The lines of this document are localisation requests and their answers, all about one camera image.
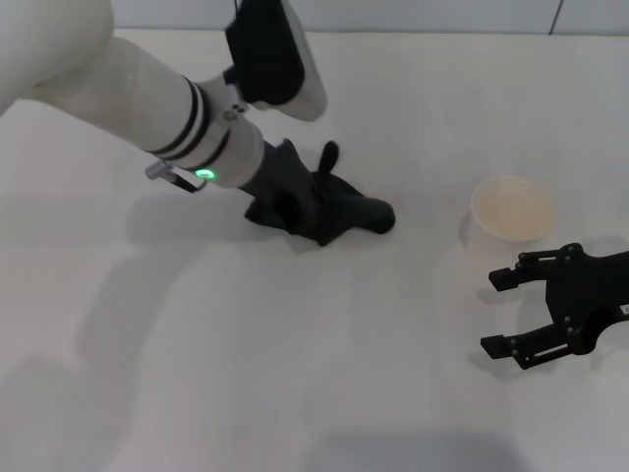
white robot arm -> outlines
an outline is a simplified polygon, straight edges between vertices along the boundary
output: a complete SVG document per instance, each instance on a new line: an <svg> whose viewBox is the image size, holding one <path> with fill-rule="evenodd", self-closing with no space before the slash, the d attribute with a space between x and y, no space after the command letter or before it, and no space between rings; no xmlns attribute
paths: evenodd
<svg viewBox="0 0 629 472"><path fill-rule="evenodd" d="M243 116L248 103L305 121L325 110L315 61L287 0L243 0L226 31L234 66L202 84L112 37L110 0L3 1L0 115L20 97L47 103L155 155L150 179L200 190L181 169L204 184L239 188L256 198L248 219L321 245L351 227L393 226L388 204L331 175L338 147L326 148L317 177L290 142L269 145ZM353 199L352 216L331 215L337 197Z"/></svg>

white table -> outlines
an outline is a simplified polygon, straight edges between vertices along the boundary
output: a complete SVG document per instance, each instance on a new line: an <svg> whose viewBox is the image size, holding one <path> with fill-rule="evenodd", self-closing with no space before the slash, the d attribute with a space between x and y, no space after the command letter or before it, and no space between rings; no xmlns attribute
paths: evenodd
<svg viewBox="0 0 629 472"><path fill-rule="evenodd" d="M221 33L124 31L193 80ZM481 337L545 325L543 285L486 276L523 249L629 249L629 39L314 34L330 104L252 112L399 222L320 250L249 197L151 183L151 158L52 109L0 122L0 470L591 471L626 467L629 325L522 372ZM529 246L470 222L494 173L561 207Z"/></svg>

white paper cup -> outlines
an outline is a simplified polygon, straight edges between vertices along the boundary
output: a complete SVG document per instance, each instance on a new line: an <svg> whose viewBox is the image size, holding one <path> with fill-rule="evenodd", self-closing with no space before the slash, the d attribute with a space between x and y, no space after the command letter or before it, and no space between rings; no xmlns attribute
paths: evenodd
<svg viewBox="0 0 629 472"><path fill-rule="evenodd" d="M514 242L537 241L553 228L557 211L540 184L515 175L483 181L472 195L472 215L488 233Z"/></svg>

black stripe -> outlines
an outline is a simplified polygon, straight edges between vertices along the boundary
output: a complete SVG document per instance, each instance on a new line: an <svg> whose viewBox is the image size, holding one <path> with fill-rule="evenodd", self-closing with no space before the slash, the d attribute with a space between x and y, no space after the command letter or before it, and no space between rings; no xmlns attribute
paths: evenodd
<svg viewBox="0 0 629 472"><path fill-rule="evenodd" d="M223 72L223 79L228 86L234 86L238 83L238 76L236 75L236 66L232 66Z"/></svg>
<svg viewBox="0 0 629 472"><path fill-rule="evenodd" d="M162 157L162 160L170 161L186 157L199 145L200 140L202 140L205 136L205 133L207 133L207 128L209 127L209 98L207 97L207 93L205 93L205 90L203 90L201 87L197 87L197 90L200 92L200 98L202 100L203 106L203 115L200 122L199 130L197 131L197 135L192 140L192 142L186 146L184 150L171 157Z"/></svg>
<svg viewBox="0 0 629 472"><path fill-rule="evenodd" d="M225 150L225 148L227 148L227 143L229 142L229 136L232 134L231 130L227 131L227 134L223 137L223 139L220 141L220 145L218 145L218 147L216 148L216 150L211 154L211 156L206 159L202 164L196 165L195 167L191 167L189 169L185 169L185 170L189 170L191 172L195 172L196 170L199 169L206 169L207 167L209 167L210 165L212 165L216 159L218 159L218 157L220 156L220 154L223 153L223 151Z"/></svg>
<svg viewBox="0 0 629 472"><path fill-rule="evenodd" d="M186 127L184 128L184 131L182 131L181 134L177 137L177 139L175 139L175 141L173 141L170 145L160 150L147 151L148 153L153 154L156 157L159 157L161 154L165 154L167 152L172 152L173 150L178 148L181 145L181 143L186 140L186 138L192 131L193 126L195 126L195 121L197 121L197 114L199 113L199 98L197 97L197 91L195 90L195 85L192 82L190 82L185 77L184 79L186 79L186 81L188 82L188 85L190 86L190 92L193 95L193 106L192 106L192 109L190 110L190 117L188 118L188 123L186 123Z"/></svg>

green led light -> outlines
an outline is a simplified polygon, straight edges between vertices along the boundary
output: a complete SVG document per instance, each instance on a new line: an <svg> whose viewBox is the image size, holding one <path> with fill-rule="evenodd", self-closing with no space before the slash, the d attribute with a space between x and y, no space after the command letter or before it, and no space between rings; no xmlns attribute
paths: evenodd
<svg viewBox="0 0 629 472"><path fill-rule="evenodd" d="M197 171L197 177L203 180L213 180L216 178L216 174L209 169L202 169Z"/></svg>

